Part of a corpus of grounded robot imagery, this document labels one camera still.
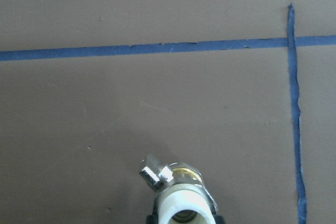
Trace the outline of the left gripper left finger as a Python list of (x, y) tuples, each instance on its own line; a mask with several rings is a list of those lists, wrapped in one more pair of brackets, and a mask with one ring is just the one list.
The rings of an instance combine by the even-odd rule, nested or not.
[(157, 216), (158, 216), (157, 211), (152, 211), (152, 213), (146, 217), (145, 223), (146, 224), (158, 224)]

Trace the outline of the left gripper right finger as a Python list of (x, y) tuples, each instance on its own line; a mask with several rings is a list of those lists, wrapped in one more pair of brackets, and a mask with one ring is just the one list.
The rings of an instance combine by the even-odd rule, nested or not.
[(216, 224), (225, 224), (225, 219), (222, 215), (218, 213), (218, 211), (214, 211), (214, 220)]

